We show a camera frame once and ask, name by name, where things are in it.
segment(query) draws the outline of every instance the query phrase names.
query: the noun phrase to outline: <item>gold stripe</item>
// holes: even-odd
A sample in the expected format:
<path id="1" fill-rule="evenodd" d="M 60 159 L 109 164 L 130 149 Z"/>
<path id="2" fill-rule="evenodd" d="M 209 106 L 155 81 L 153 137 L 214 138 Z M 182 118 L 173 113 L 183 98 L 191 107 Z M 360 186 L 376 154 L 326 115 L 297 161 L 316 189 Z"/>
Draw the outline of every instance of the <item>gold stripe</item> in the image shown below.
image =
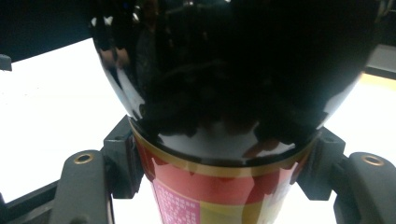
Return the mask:
<path id="1" fill-rule="evenodd" d="M 257 224 L 272 223 L 279 213 L 283 199 L 271 203 L 268 197 L 259 203 L 226 205 L 201 202 L 201 223 Z"/>
<path id="2" fill-rule="evenodd" d="M 146 148 L 146 150 L 150 151 L 156 157 L 161 160 L 171 163 L 175 165 L 177 168 L 186 170 L 188 172 L 195 172 L 200 175 L 210 175 L 216 177 L 247 177 L 247 176 L 258 176 L 272 173 L 273 171 L 277 171 L 279 168 L 289 169 L 295 162 L 299 161 L 303 156 L 308 155 L 307 153 L 310 151 L 312 147 L 312 143 L 309 144 L 306 148 L 299 151 L 295 155 L 283 160 L 274 162 L 271 164 L 261 165 L 261 166 L 253 166 L 253 167 L 220 167 L 220 166 L 211 166 L 204 165 L 201 163 L 186 161 L 179 157 L 173 156 L 167 152 L 164 152 L 140 135 L 136 129 L 133 127 L 134 136 L 136 141 L 139 142 L 140 145 Z"/>

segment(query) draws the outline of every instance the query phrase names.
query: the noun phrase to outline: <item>white background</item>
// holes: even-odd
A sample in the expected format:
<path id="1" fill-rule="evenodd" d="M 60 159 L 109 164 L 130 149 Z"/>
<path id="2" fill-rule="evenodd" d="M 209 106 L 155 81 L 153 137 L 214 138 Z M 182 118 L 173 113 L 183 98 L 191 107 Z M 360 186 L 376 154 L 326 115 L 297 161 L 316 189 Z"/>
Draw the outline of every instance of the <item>white background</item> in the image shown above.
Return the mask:
<path id="1" fill-rule="evenodd" d="M 91 40 L 0 71 L 0 192 L 12 201 L 60 178 L 64 161 L 100 149 L 125 111 Z M 326 127 L 346 155 L 372 152 L 396 164 L 396 81 L 361 81 Z M 309 202 L 295 185 L 276 224 L 335 223 L 332 204 Z M 114 202 L 116 223 L 161 223 L 149 182 L 132 200 Z"/>

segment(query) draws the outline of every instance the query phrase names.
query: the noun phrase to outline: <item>label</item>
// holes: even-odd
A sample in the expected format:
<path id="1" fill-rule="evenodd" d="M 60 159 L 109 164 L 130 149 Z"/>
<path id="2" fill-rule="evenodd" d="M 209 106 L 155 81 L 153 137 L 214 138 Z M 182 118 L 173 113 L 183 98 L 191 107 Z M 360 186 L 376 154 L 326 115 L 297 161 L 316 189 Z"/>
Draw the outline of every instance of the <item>label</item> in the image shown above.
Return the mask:
<path id="1" fill-rule="evenodd" d="M 200 224 L 200 204 L 174 193 L 154 180 L 153 186 L 163 224 Z"/>

